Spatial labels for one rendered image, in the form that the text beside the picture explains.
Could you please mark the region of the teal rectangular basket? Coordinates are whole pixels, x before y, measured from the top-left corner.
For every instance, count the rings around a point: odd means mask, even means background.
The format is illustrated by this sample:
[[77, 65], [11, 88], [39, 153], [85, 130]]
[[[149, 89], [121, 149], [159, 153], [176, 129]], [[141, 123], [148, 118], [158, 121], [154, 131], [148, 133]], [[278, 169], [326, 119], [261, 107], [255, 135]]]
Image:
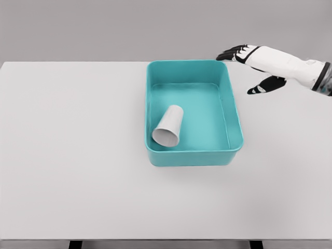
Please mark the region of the teal rectangular basket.
[[[183, 119], [179, 143], [164, 147], [152, 137], [171, 105]], [[158, 167], [227, 165], [244, 143], [227, 66], [216, 60], [162, 60], [146, 69], [145, 146]]]

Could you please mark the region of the white paper cup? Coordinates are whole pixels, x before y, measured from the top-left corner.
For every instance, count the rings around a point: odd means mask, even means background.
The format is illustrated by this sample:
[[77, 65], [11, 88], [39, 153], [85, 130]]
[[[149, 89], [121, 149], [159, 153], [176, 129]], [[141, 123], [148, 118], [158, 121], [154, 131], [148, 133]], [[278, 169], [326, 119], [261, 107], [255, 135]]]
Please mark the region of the white paper cup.
[[169, 106], [152, 132], [154, 141], [164, 147], [177, 146], [183, 115], [184, 111], [180, 106]]

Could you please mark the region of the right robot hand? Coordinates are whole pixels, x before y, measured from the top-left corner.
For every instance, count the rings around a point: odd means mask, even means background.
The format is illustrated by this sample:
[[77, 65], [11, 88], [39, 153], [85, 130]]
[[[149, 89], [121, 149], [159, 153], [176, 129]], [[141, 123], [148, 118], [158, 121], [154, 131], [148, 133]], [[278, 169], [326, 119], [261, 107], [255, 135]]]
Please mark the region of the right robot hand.
[[291, 75], [291, 66], [287, 65], [294, 57], [267, 46], [238, 45], [220, 53], [217, 61], [236, 61], [254, 70], [267, 73], [269, 77], [247, 91], [248, 95], [268, 93], [286, 85]]

